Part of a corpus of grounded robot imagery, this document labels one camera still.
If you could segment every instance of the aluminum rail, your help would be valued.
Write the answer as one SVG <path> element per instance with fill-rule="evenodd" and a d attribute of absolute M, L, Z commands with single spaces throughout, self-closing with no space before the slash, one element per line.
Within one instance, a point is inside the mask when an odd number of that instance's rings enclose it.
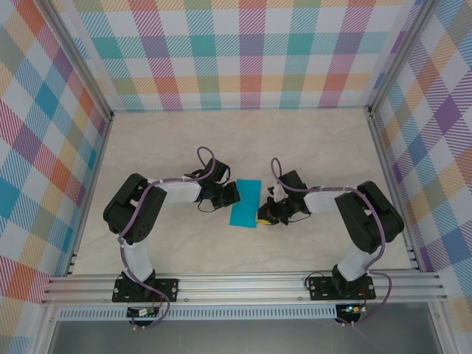
<path fill-rule="evenodd" d="M 389 302 L 441 302 L 447 300 L 436 273 L 384 271 L 393 283 Z M 304 280 L 308 272 L 247 274 L 157 274 L 158 278 L 177 278 L 178 299 L 172 306 L 185 305 L 288 305 L 300 303 L 342 304 L 352 301 L 310 301 Z M 111 301 L 116 275 L 54 277 L 46 289 L 47 306 L 117 306 Z M 386 295 L 387 281 L 372 276 L 377 299 Z M 129 303 L 124 305 L 146 305 Z"/>

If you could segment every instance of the marble surface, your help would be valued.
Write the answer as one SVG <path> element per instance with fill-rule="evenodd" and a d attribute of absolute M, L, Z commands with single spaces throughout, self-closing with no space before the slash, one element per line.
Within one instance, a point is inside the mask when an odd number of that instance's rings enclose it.
<path fill-rule="evenodd" d="M 361 109 L 117 114 L 74 274 L 122 270 L 116 236 L 102 219 L 106 204 L 132 173 L 161 179 L 197 170 L 201 165 L 195 149 L 200 145 L 231 167 L 234 180 L 261 179 L 261 204 L 274 183 L 269 167 L 273 156 L 285 172 L 297 170 L 309 187 L 373 180 L 388 193 Z M 350 244 L 338 213 L 256 229 L 230 226 L 230 213 L 231 207 L 202 213 L 196 204 L 163 208 L 148 237 L 156 271 L 329 270 Z M 402 237 L 387 246 L 373 268 L 410 268 Z"/>

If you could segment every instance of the plaid wallpaper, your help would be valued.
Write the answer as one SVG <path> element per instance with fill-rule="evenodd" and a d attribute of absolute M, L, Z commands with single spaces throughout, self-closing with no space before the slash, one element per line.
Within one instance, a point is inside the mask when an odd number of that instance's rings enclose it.
<path fill-rule="evenodd" d="M 32 342 L 104 127 L 33 0 L 0 0 L 0 353 L 24 353 Z"/>
<path fill-rule="evenodd" d="M 55 0 L 111 105 L 141 111 L 364 106 L 414 1 L 68 3 Z"/>
<path fill-rule="evenodd" d="M 380 110 L 414 236 L 472 353 L 472 0 L 443 0 Z"/>
<path fill-rule="evenodd" d="M 393 61 L 397 56 L 398 50 L 402 47 L 403 41 L 406 38 L 406 34 L 408 33 L 409 29 L 412 27 L 414 20 L 416 19 L 416 16 L 418 14 L 418 11 L 421 8 L 421 5 L 423 4 L 424 0 L 415 0 L 414 5 L 412 9 L 410 10 L 410 13 L 408 14 L 408 17 L 406 18 L 405 23 L 401 27 L 400 34 L 397 37 L 397 40 L 395 41 L 395 44 L 392 46 L 390 49 L 389 56 L 385 60 L 385 64 L 382 67 L 381 73 L 378 75 L 377 80 L 375 81 L 375 85 L 373 90 L 370 92 L 369 99 L 367 100 L 366 105 L 372 105 L 372 102 L 375 98 L 375 95 L 378 92 L 378 89 L 381 87 L 382 82 L 384 81 L 386 73 L 390 70 L 392 67 Z"/>

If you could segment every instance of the purple cable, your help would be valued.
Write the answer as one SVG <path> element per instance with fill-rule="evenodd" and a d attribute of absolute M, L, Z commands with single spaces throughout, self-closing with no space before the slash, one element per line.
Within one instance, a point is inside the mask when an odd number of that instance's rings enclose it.
<path fill-rule="evenodd" d="M 197 177 L 197 178 L 187 178 L 187 177 L 182 177 L 182 178 L 166 178 L 166 179 L 163 179 L 161 181 L 155 181 L 153 183 L 150 183 L 146 188 L 145 190 L 142 192 L 142 195 L 141 195 L 141 198 L 139 199 L 139 202 L 138 204 L 136 205 L 136 209 L 134 210 L 134 213 L 133 213 L 133 216 L 131 216 L 131 219 L 129 220 L 128 224 L 126 225 L 126 227 L 123 229 L 123 231 L 119 234 L 117 240 L 119 242 L 119 253 L 121 255 L 121 260 L 123 261 L 123 265 L 125 266 L 126 270 L 128 271 L 128 275 L 131 277 L 131 279 L 134 280 L 134 282 L 137 282 L 138 284 L 140 284 L 143 288 L 146 288 L 148 289 L 149 291 L 152 291 L 154 293 L 156 293 L 157 295 L 159 295 L 161 298 L 163 298 L 165 300 L 165 302 L 167 303 L 167 308 L 165 310 L 165 312 L 162 314 L 161 317 L 159 317 L 156 321 L 154 321 L 153 323 L 149 324 L 148 326 L 138 326 L 136 323 L 134 323 L 134 318 L 131 319 L 131 323 L 132 325 L 134 326 L 133 329 L 141 329 L 141 330 L 144 330 L 145 328 L 152 328 L 154 327 L 155 325 L 157 325 L 158 323 L 160 323 L 165 316 L 167 316 L 167 314 L 169 313 L 169 309 L 170 309 L 170 300 L 169 298 L 166 296 L 166 294 L 162 293 L 161 291 L 153 288 L 152 286 L 149 286 L 147 284 L 144 284 L 141 280 L 139 280 L 137 278 L 136 275 L 134 275 L 134 273 L 130 270 L 129 268 L 129 265 L 128 265 L 128 261 L 126 260 L 126 255 L 125 255 L 125 239 L 124 239 L 124 236 L 126 235 L 126 233 L 130 230 L 130 228 L 133 226 L 134 222 L 136 221 L 136 217 L 138 216 L 138 213 L 139 213 L 139 210 L 141 209 L 141 206 L 142 206 L 142 203 L 147 195 L 147 193 L 150 191 L 150 189 L 152 187 L 155 187 L 156 185 L 160 184 L 160 183 L 165 183 L 165 182 L 181 182 L 181 181 L 185 181 L 185 182 L 198 182 L 198 181 L 201 181 L 202 179 L 205 179 L 206 177 L 208 177 L 209 175 L 211 175 L 213 173 L 213 170 L 215 169 L 215 165 L 216 165 L 216 158 L 215 158 L 215 154 L 213 153 L 213 151 L 211 151 L 209 148 L 207 148 L 206 146 L 200 146 L 198 149 L 197 149 L 197 156 L 198 156 L 198 159 L 200 160 L 200 162 L 202 163 L 202 165 L 204 166 L 204 161 L 203 159 L 201 158 L 200 156 L 200 150 L 206 150 L 209 152 L 209 154 L 212 156 L 212 168 L 210 168 L 209 172 L 204 174 L 203 176 L 200 176 L 200 177 Z"/>
<path fill-rule="evenodd" d="M 274 169 L 274 162 L 277 163 L 277 165 L 279 166 L 279 175 L 276 174 L 275 172 L 275 169 Z M 380 217 L 378 216 L 378 213 L 375 211 L 374 209 L 374 206 L 370 203 L 369 199 L 367 199 L 367 197 L 365 196 L 365 194 L 359 192 L 356 188 L 352 188 L 352 187 L 317 187 L 317 188 L 310 188 L 310 189 L 306 189 L 306 190 L 302 190 L 302 189 L 299 189 L 299 188 L 292 188 L 292 187 L 289 187 L 287 184 L 283 183 L 282 181 L 280 181 L 280 176 L 282 175 L 282 165 L 280 164 L 280 160 L 277 158 L 277 157 L 274 157 L 272 160 L 271 160 L 271 170 L 272 170 L 272 174 L 274 174 L 274 177 L 275 179 L 277 180 L 277 183 L 280 184 L 282 187 L 284 187 L 285 189 L 287 190 L 291 190 L 292 192 L 303 192 L 303 193 L 307 193 L 307 192 L 321 192 L 321 191 L 350 191 L 350 192 L 354 192 L 356 195 L 359 196 L 359 198 L 362 199 L 362 201 L 367 205 L 367 207 L 370 209 L 370 212 L 372 213 L 372 216 L 374 217 L 374 220 L 375 222 L 377 223 L 377 227 L 378 227 L 378 230 L 381 234 L 381 250 L 378 252 L 378 255 L 373 259 L 371 260 L 370 262 L 367 263 L 367 265 L 365 266 L 365 271 L 367 273 L 371 273 L 373 275 L 380 275 L 382 277 L 385 277 L 387 279 L 387 281 L 389 282 L 389 287 L 387 289 L 387 292 L 386 292 L 386 295 L 385 297 L 383 298 L 383 301 L 382 303 L 380 304 L 380 306 L 377 308 L 377 310 L 371 314 L 369 317 L 365 318 L 365 319 L 362 319 L 360 321 L 358 321 L 357 323 L 360 324 L 360 323 L 365 323 L 367 322 L 370 318 L 372 318 L 377 312 L 380 311 L 380 309 L 385 305 L 386 301 L 388 300 L 388 298 L 390 297 L 390 293 L 392 292 L 392 279 L 389 277 L 388 274 L 385 274 L 383 272 L 380 272 L 380 271 L 369 271 L 369 268 L 372 264 L 374 264 L 375 262 L 377 262 L 383 255 L 384 255 L 384 252 L 385 252 L 385 245 L 386 245 L 386 241 L 385 241 L 385 231 L 384 231 L 384 227 L 382 226 L 382 223 L 381 223 L 381 219 Z"/>

